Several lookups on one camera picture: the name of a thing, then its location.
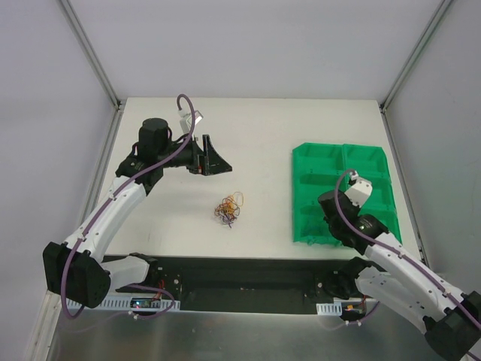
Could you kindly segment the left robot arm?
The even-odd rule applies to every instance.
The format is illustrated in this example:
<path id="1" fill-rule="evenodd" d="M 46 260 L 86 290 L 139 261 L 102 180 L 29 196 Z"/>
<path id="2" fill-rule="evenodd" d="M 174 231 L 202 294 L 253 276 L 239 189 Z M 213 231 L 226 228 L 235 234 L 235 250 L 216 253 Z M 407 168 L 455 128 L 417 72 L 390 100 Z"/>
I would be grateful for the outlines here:
<path id="1" fill-rule="evenodd" d="M 150 194 L 167 168 L 184 167 L 211 176 L 232 170 L 213 148 L 209 135 L 202 145 L 189 134 L 171 137 L 166 120 L 143 121 L 138 141 L 119 164 L 107 195 L 81 226 L 61 244 L 43 251 L 47 289 L 88 308 L 101 304 L 109 292 L 135 285 L 141 292 L 157 288 L 161 276 L 156 259 L 141 253 L 106 262 L 113 237 L 131 212 Z"/>

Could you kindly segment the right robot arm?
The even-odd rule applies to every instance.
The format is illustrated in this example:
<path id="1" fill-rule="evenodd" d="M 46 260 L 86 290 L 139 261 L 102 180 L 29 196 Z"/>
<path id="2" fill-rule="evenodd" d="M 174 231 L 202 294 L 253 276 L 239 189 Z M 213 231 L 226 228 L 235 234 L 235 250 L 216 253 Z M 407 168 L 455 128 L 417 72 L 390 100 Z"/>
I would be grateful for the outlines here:
<path id="1" fill-rule="evenodd" d="M 342 191 L 318 198 L 331 235 L 358 256 L 323 283 L 332 297 L 361 293 L 413 324 L 444 360 L 460 360 L 480 340 L 480 294 L 466 293 L 405 250 L 393 233 Z"/>

